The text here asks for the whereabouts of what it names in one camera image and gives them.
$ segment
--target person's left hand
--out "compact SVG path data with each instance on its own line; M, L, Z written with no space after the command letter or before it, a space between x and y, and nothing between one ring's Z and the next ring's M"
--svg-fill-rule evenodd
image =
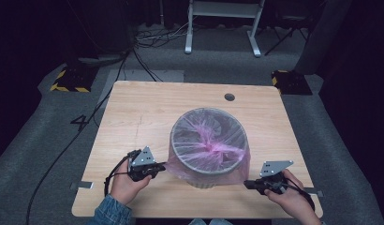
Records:
M113 176L113 182L111 187L111 196L123 205L127 205L137 196L137 194L145 188L149 181L152 179L151 175L146 176L143 180L134 182L128 174L128 160L126 160L115 173L124 173L117 174Z

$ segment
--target metal bracket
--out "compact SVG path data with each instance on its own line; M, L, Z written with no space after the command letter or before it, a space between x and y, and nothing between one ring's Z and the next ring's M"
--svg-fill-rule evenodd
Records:
M150 165L155 163L155 158L152 155L151 149L148 146L145 146L144 149L139 153L139 155L135 159L130 159L130 163L128 164L130 167Z
M71 190L77 190L78 188L87 188L91 189L93 188L93 182L88 182L88 181L80 181L80 182L72 182L70 184L69 189Z
M283 171L285 168L291 166L294 164L292 160L289 161L264 161L264 164L262 165L261 172L259 175L261 177L271 176L275 175L281 171Z
M316 190L314 187L305 187L304 190L308 192L309 194L315 194L318 195L319 198L324 197L324 193L322 190Z

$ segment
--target black and yellow striped base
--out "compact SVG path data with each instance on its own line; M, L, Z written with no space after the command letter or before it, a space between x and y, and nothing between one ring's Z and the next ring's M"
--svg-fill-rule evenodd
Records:
M51 91L91 92L98 67L72 69L64 67L50 88Z
M276 70L271 74L273 86L280 95L312 96L311 88L305 77L294 71Z

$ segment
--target handheld controller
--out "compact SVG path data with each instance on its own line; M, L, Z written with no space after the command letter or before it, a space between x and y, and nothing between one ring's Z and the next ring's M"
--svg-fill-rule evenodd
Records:
M277 194L283 194L288 188L284 184L287 184L288 181L282 171L293 163L293 161L265 161L259 173L262 178L246 180L244 185L247 189L256 189L261 195L265 195L265 189Z
M129 158L128 175L133 181L140 181L148 175L155 178L157 173L165 171L165 162L155 162L151 149L146 146L142 151L137 150Z

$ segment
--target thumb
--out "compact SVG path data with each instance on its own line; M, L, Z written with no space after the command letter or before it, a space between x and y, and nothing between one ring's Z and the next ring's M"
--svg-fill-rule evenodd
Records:
M152 176L151 175L147 175L145 176L142 180L140 180L139 182L137 182L138 186L139 186L139 189L143 189L145 188L146 186L148 186L149 182L151 181L152 179Z
M278 194L274 193L273 191L271 191L269 189L265 189L264 193L268 197L268 199L271 200L272 202L274 202L274 203L278 202L278 199L279 199Z

